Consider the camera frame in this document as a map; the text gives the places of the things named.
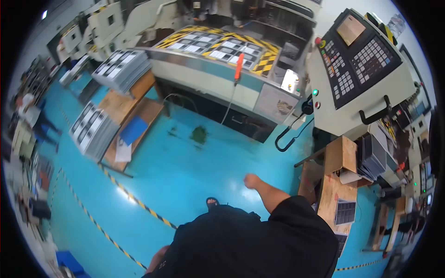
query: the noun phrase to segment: window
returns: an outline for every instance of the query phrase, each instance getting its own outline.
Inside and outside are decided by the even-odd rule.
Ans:
[[[109,17],[108,17],[108,25],[111,25],[111,24],[113,24],[114,23],[114,16],[113,15],[110,15]]]

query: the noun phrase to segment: blue epoxy floor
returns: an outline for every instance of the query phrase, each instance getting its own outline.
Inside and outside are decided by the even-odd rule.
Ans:
[[[84,73],[71,88],[81,89],[89,78]],[[106,93],[107,88],[102,87],[92,101],[98,104]],[[156,94],[150,91],[147,96]],[[63,168],[74,191],[98,224],[142,264],[149,265],[154,253],[171,243],[174,230],[128,201],[94,162],[80,154],[60,111],[62,109],[71,122],[75,121],[83,107],[73,96],[55,81],[45,98],[46,115],[63,129],[57,155],[52,146],[46,143],[39,146],[39,153],[51,158],[56,170],[49,189],[51,195],[57,184],[51,220],[55,243],[60,250],[70,250],[93,278],[142,276],[144,270],[108,241],[90,221],[63,179],[56,182],[59,168]],[[255,173],[271,185],[296,194],[301,170],[295,171],[293,165],[311,154],[313,124],[287,152],[281,153],[275,148],[274,140],[284,126],[277,127],[261,144],[182,107],[174,106],[170,111],[170,119],[163,115],[158,118],[127,168],[126,172],[134,178],[111,174],[134,196],[173,224],[178,226],[192,221],[206,212],[205,199],[209,196],[247,212],[255,211],[263,221],[267,220],[269,213],[259,195],[244,187],[246,173]],[[190,139],[198,125],[204,126],[209,133],[201,148]],[[282,144],[298,133],[299,130],[291,130],[282,139]],[[358,192],[360,208],[338,268],[372,262],[382,256],[381,252],[361,252],[368,240],[377,197],[373,188],[362,187]],[[334,276],[380,277],[386,264],[387,260],[384,260],[371,266],[336,272]]]

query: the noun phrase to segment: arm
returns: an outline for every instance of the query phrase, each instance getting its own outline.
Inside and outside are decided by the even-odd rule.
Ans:
[[[33,99],[32,101],[30,101],[30,102],[25,106],[25,108],[23,108],[23,113],[26,113],[26,111],[28,110],[28,108],[31,107],[31,106],[33,106],[35,102],[36,102],[35,99]]]
[[[286,192],[279,190],[263,182],[257,175],[247,174],[244,178],[244,184],[249,189],[255,189],[261,196],[264,207],[269,213],[272,213],[274,209],[284,200],[290,198],[291,196]]]
[[[166,253],[166,251],[168,250],[169,247],[170,247],[170,245],[166,245],[166,246],[162,247],[161,249],[159,249],[158,252],[156,252],[156,254],[151,259],[150,265],[148,266],[145,274],[152,273],[154,271],[154,269],[161,262],[162,258],[164,257],[164,254]]]

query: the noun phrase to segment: green stain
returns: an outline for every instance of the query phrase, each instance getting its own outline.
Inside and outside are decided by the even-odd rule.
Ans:
[[[195,128],[192,132],[192,135],[190,136],[190,139],[195,141],[196,143],[199,143],[201,145],[206,143],[207,139],[207,130],[202,125]]]
[[[176,134],[174,134],[173,132],[167,131],[167,134],[171,137],[176,137],[179,138]]]

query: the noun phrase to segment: yellow and black striped marking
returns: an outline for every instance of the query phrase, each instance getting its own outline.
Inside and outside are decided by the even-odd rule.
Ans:
[[[71,126],[71,123],[70,123],[68,117],[66,116],[65,112],[63,111],[63,109],[62,109],[62,107],[61,107],[61,105],[59,103],[57,104],[57,107],[60,110],[60,112],[62,113],[63,118],[65,119],[65,121],[68,124],[68,126]]]
[[[367,12],[364,16],[367,20],[369,20],[372,24],[374,24],[386,37],[388,40],[395,46],[397,46],[397,40],[394,37],[394,34],[389,30],[389,27],[383,23],[380,23],[372,16],[369,12]]]
[[[128,198],[131,198],[132,200],[134,200],[136,203],[138,203],[143,209],[145,209],[146,211],[148,211],[151,215],[153,215],[154,217],[156,217],[157,219],[161,220],[164,224],[166,224],[167,226],[173,228],[173,229],[177,229],[178,227],[173,225],[170,221],[168,221],[167,219],[165,219],[164,217],[162,217],[161,215],[157,214],[154,210],[152,210],[151,208],[149,208],[147,205],[145,205],[144,203],[142,203],[139,199],[137,199],[132,193],[130,193],[121,183],[117,182],[117,180],[110,175],[110,173],[107,171],[107,169],[104,168],[104,166],[98,164],[99,168],[102,170],[102,172],[104,172],[104,174],[111,180],[111,182],[116,185],[117,187],[119,187],[120,189],[122,189],[127,195]]]
[[[53,192],[51,193],[51,204],[49,205],[50,210],[53,208],[54,192],[56,191],[57,180],[59,179],[59,174],[60,174],[61,170],[62,170],[62,168],[60,168],[59,172],[57,172],[56,184],[54,185]],[[51,231],[51,220],[49,220],[48,230]]]
[[[258,75],[265,76],[265,77],[267,77],[269,75],[269,72],[272,69],[272,65],[278,55],[278,52],[279,52],[279,47],[277,47],[276,45],[273,45],[271,43],[268,43],[266,41],[263,41],[263,40],[257,40],[250,36],[241,35],[241,34],[238,34],[235,32],[227,32],[227,31],[217,29],[217,28],[210,28],[210,27],[206,27],[206,26],[195,26],[195,25],[185,27],[184,29],[180,30],[179,32],[167,37],[164,41],[162,41],[159,45],[157,45],[156,48],[166,48],[172,44],[175,44],[178,40],[180,40],[181,38],[187,36],[188,34],[190,34],[191,32],[194,32],[194,31],[203,31],[203,32],[214,33],[214,34],[219,34],[219,35],[223,36],[214,45],[210,46],[210,48],[207,51],[205,51],[203,54],[201,54],[205,58],[208,58],[211,60],[216,60],[216,59],[213,58],[212,56],[210,56],[210,53],[212,53],[212,51],[214,51],[218,46],[220,46],[222,43],[224,43],[224,41],[226,41],[230,38],[234,38],[234,39],[237,39],[237,40],[240,40],[243,42],[249,42],[249,43],[255,44],[259,47],[262,47],[263,50],[265,50],[265,52],[261,56],[261,59],[259,60],[258,64],[254,67],[253,70],[251,70],[251,72],[258,74]]]
[[[363,266],[370,266],[370,265],[373,265],[375,263],[381,262],[383,260],[384,260],[384,258],[382,258],[380,260],[373,261],[373,262],[365,263],[363,265],[350,266],[350,267],[344,267],[344,268],[337,268],[337,269],[335,269],[335,271],[351,270],[351,269],[356,269],[356,268],[360,268],[360,267],[363,267]]]
[[[77,203],[79,204],[79,206],[83,209],[83,211],[86,213],[86,215],[88,215],[88,217],[90,218],[91,222],[93,222],[96,227],[105,235],[105,237],[111,241],[114,246],[116,246],[116,248],[118,248],[120,251],[122,251],[122,253],[125,254],[125,256],[129,257],[130,259],[132,259],[135,263],[137,263],[139,266],[143,267],[144,269],[147,269],[147,267],[143,264],[141,264],[140,262],[136,261],[135,258],[133,258],[133,256],[131,256],[130,254],[128,254],[122,247],[120,247],[105,231],[104,229],[97,223],[96,220],[94,220],[94,218],[91,216],[91,214],[87,211],[87,209],[85,208],[85,206],[82,204],[82,202],[80,201],[79,197],[76,195],[76,193],[73,190],[73,187],[71,186],[71,184],[69,183],[68,179],[66,178],[65,172],[63,171],[63,169],[61,168],[61,172],[63,175],[63,178],[65,179],[66,184],[69,187],[69,190],[71,191],[71,193],[73,193],[74,198],[76,199]]]

